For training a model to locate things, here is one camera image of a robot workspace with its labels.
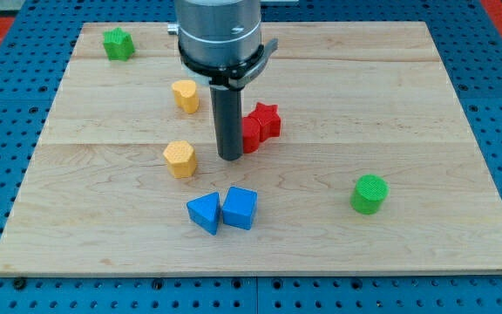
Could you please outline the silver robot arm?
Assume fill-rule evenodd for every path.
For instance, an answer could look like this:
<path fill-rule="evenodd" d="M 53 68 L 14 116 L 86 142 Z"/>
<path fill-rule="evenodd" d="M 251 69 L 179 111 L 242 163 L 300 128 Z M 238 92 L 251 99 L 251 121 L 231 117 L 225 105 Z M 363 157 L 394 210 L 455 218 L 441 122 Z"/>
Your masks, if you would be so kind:
<path fill-rule="evenodd" d="M 182 64 L 205 85 L 239 91 L 278 48 L 262 42 L 259 0 L 175 0 Z"/>

